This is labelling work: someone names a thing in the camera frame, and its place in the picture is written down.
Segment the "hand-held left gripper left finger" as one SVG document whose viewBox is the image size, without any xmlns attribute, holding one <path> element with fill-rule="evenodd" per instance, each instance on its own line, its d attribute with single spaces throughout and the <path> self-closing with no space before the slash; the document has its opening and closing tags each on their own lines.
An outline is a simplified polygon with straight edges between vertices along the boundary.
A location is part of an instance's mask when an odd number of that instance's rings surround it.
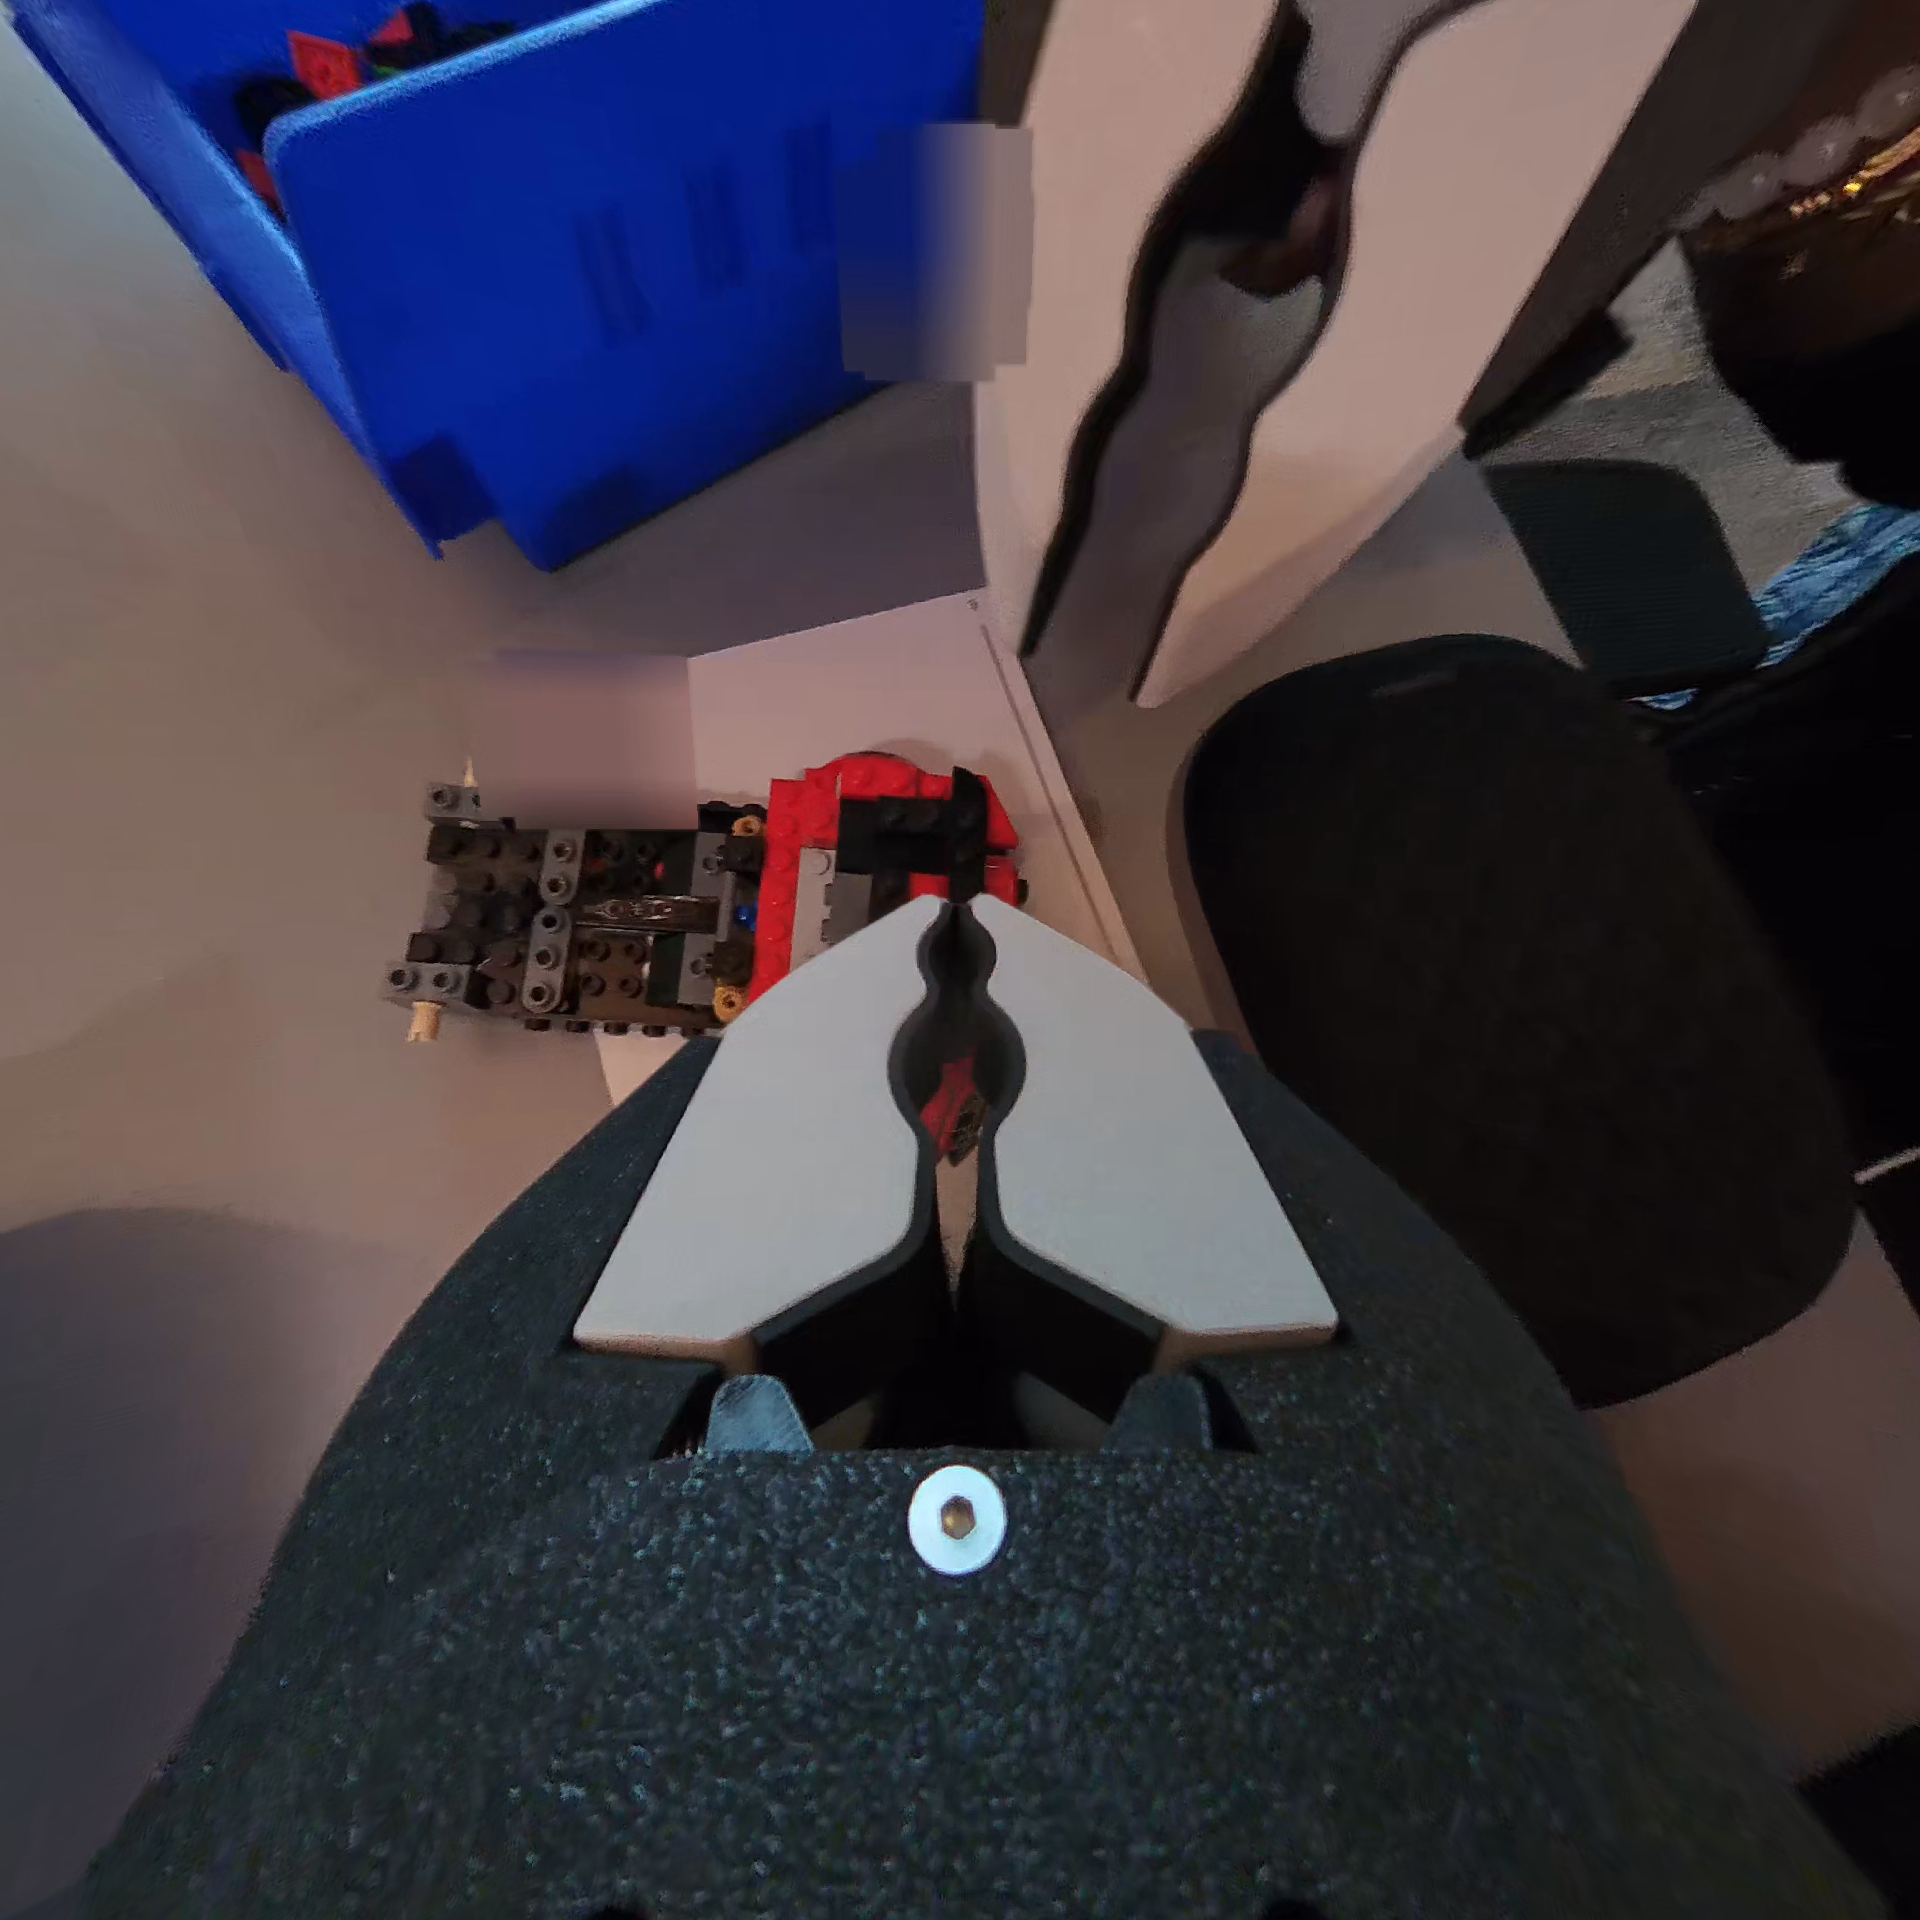
<svg viewBox="0 0 1920 1920">
<path fill-rule="evenodd" d="M 811 1421 L 938 1360 L 953 1300 L 898 1059 L 948 915 L 914 901 L 731 1023 L 572 1327 L 579 1348 L 775 1376 Z"/>
</svg>

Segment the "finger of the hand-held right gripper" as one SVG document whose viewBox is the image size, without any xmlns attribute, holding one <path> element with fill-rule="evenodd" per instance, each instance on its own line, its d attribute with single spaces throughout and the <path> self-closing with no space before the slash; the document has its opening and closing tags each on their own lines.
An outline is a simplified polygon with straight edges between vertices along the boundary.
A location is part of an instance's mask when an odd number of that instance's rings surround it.
<svg viewBox="0 0 1920 1920">
<path fill-rule="evenodd" d="M 974 385 L 975 528 L 1002 641 L 1028 653 L 1092 516 L 1097 469 L 1145 381 L 1179 196 L 1278 67 L 1276 3 L 987 4 L 994 130 L 985 239 L 999 344 Z"/>
<path fill-rule="evenodd" d="M 1692 15 L 1469 4 L 1410 44 L 1357 145 L 1327 320 L 1254 421 L 1138 707 L 1246 656 L 1455 453 L 1482 373 Z"/>
</svg>

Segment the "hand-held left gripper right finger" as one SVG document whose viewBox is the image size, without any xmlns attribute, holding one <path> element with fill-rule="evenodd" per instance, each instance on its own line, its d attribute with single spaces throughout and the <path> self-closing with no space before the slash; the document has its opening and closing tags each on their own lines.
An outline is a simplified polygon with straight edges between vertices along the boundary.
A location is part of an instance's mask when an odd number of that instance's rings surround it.
<svg viewBox="0 0 1920 1920">
<path fill-rule="evenodd" d="M 1327 1284 L 1188 1023 L 1009 904 L 966 927 L 991 955 L 958 1307 L 999 1370 L 1110 1421 L 1148 1376 L 1331 1345 Z"/>
</svg>

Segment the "red and black lego car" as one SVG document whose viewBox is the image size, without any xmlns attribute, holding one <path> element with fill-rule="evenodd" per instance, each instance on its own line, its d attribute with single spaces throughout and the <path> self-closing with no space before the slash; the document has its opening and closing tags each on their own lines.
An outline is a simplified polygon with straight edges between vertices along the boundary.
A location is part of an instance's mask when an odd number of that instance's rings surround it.
<svg viewBox="0 0 1920 1920">
<path fill-rule="evenodd" d="M 433 784 L 425 820 L 418 923 L 379 979 L 406 1041 L 453 1017 L 589 1041 L 612 1101 L 898 908 L 1028 901 L 991 783 L 897 753 L 698 800 L 685 825 L 534 828 L 474 784 Z"/>
</svg>

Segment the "person's right forearm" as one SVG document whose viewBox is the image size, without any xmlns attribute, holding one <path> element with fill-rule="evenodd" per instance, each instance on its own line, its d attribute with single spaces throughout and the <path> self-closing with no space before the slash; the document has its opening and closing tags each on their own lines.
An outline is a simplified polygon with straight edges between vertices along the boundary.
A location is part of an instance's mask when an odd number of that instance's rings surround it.
<svg viewBox="0 0 1920 1920">
<path fill-rule="evenodd" d="M 1793 463 L 1918 505 L 1918 4 L 1858 4 L 1679 231 L 1722 385 Z"/>
</svg>

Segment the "lego instruction booklet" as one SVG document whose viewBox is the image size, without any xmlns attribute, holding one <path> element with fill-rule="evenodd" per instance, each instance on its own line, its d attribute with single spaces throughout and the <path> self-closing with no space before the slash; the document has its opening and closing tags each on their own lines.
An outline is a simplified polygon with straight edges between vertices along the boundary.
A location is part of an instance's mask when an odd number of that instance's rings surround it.
<svg viewBox="0 0 1920 1920">
<path fill-rule="evenodd" d="M 1145 979 L 987 591 L 695 656 L 689 707 L 701 800 L 757 803 L 849 753 L 987 777 L 1020 834 L 1028 915 Z"/>
</svg>

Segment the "pile of loose lego pieces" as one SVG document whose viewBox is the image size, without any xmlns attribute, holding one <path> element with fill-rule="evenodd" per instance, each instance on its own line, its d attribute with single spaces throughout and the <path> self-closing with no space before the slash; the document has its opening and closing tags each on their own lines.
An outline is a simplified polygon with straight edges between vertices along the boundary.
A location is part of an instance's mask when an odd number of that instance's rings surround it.
<svg viewBox="0 0 1920 1920">
<path fill-rule="evenodd" d="M 283 221 L 281 194 L 265 157 L 267 132 L 281 116 L 443 64 L 506 42 L 519 29 L 515 19 L 453 19 L 439 4 L 410 3 L 397 4 L 361 42 L 286 33 L 281 72 L 253 73 L 230 88 L 230 113 L 241 132 L 230 155 L 237 171 Z"/>
</svg>

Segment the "black mesh office chair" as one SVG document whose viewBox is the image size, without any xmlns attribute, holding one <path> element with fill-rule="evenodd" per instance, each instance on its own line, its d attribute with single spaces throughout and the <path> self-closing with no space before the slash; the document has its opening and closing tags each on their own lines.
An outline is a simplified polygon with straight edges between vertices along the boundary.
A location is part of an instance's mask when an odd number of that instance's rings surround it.
<svg viewBox="0 0 1920 1920">
<path fill-rule="evenodd" d="M 1479 473 L 1575 656 L 1617 698 L 1701 692 L 1763 664 L 1769 629 L 1694 479 L 1614 460 Z"/>
</svg>

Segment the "black dimpled cushion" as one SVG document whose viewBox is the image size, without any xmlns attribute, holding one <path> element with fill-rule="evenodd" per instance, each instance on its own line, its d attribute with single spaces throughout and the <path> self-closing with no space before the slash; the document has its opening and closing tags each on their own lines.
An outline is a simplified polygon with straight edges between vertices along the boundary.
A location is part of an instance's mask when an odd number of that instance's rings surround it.
<svg viewBox="0 0 1920 1920">
<path fill-rule="evenodd" d="M 1782 967 L 1623 712 L 1445 635 L 1237 699 L 1191 889 L 1260 1060 L 1609 1409 L 1809 1313 L 1857 1229 Z"/>
</svg>

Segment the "blue patterned cloth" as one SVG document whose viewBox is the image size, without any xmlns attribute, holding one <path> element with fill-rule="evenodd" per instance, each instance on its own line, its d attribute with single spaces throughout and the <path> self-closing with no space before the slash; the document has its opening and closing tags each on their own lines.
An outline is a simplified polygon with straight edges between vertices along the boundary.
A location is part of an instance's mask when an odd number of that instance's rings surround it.
<svg viewBox="0 0 1920 1920">
<path fill-rule="evenodd" d="M 1918 512 L 1857 508 L 1751 592 L 1766 632 L 1742 696 L 1865 682 L 1916 656 Z"/>
</svg>

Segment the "blue plastic storage bin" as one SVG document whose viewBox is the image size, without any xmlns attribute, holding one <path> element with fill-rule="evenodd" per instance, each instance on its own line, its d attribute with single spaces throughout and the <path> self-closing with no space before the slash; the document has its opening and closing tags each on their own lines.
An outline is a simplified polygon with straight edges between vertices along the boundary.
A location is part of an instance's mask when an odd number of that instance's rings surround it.
<svg viewBox="0 0 1920 1920">
<path fill-rule="evenodd" d="M 429 548 L 557 569 L 861 402 L 849 168 L 974 115 L 985 4 L 439 3 L 492 45 L 281 116 L 230 88 L 401 3 L 34 3 L 14 33 Z"/>
</svg>

